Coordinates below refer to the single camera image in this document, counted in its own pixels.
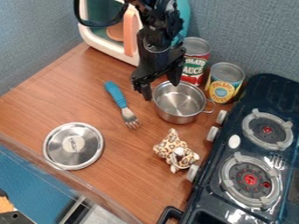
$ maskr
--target metal pot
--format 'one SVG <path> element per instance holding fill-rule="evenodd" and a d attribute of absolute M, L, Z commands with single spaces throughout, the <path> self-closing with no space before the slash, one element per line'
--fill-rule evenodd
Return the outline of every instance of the metal pot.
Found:
<path fill-rule="evenodd" d="M 204 111 L 207 99 L 205 94 L 198 88 L 186 81 L 180 81 L 174 87 L 169 81 L 158 85 L 154 91 L 153 99 L 156 104 L 156 112 L 167 122 L 176 124 L 191 123 L 203 112 L 211 114 L 211 111 Z"/>

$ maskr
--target white knob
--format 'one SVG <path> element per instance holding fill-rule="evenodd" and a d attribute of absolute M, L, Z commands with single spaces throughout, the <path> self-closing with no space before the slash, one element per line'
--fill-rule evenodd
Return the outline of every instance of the white knob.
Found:
<path fill-rule="evenodd" d="M 215 137 L 217 136 L 218 132 L 219 132 L 219 128 L 212 126 L 209 130 L 206 140 L 212 143 L 215 140 Z"/>
<path fill-rule="evenodd" d="M 195 165 L 195 164 L 192 164 L 189 168 L 189 171 L 187 173 L 187 179 L 193 183 L 193 180 L 195 179 L 196 177 L 196 174 L 198 173 L 198 169 L 199 169 L 199 166 L 198 165 Z"/>
<path fill-rule="evenodd" d="M 226 116 L 227 116 L 227 111 L 224 109 L 221 109 L 220 112 L 218 113 L 216 123 L 219 125 L 222 125 L 226 119 Z"/>
<path fill-rule="evenodd" d="M 228 140 L 228 147 L 232 150 L 237 149 L 240 146 L 240 137 L 238 135 L 233 135 Z"/>

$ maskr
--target gray wall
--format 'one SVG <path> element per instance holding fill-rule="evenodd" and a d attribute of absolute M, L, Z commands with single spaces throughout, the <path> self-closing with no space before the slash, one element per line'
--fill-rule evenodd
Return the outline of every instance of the gray wall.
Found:
<path fill-rule="evenodd" d="M 0 1 L 0 94 L 79 42 L 73 0 Z"/>
<path fill-rule="evenodd" d="M 190 0 L 189 36 L 212 46 L 211 62 L 299 81 L 298 0 Z"/>
<path fill-rule="evenodd" d="M 298 0 L 190 2 L 189 35 L 210 42 L 212 63 L 299 81 Z M 1 1 L 0 21 L 0 94 L 81 42 L 73 0 Z"/>

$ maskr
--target wooden table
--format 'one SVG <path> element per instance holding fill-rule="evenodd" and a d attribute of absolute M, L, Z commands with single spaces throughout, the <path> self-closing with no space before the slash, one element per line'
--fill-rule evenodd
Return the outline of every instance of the wooden table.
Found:
<path fill-rule="evenodd" d="M 200 164 L 212 148 L 205 137 L 218 111 L 232 105 L 218 105 L 213 114 L 200 114 L 190 124 L 165 122 L 157 116 L 153 102 L 132 90 L 129 77 L 133 70 L 133 66 L 81 44 L 1 97 L 0 129 L 41 154 L 46 135 L 57 126 L 69 122 L 93 125 L 105 138 L 104 154 L 86 169 L 72 173 L 141 221 L 155 223 L 166 206 L 184 209 L 191 183 L 185 179 L 186 171 L 172 174 L 170 166 L 153 153 L 153 145 L 175 128 L 201 156 Z M 105 81 L 121 87 L 129 107 L 143 123 L 140 129 L 124 125 L 120 110 L 104 90 Z"/>

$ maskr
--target stuffed animal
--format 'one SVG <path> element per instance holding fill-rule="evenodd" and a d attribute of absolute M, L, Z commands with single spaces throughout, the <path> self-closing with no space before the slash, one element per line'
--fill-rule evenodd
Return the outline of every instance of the stuffed animal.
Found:
<path fill-rule="evenodd" d="M 186 142 L 179 139 L 174 129 L 170 129 L 168 136 L 160 144 L 155 145 L 153 150 L 160 158 L 166 159 L 172 173 L 188 169 L 199 160 L 199 155 L 189 149 Z"/>

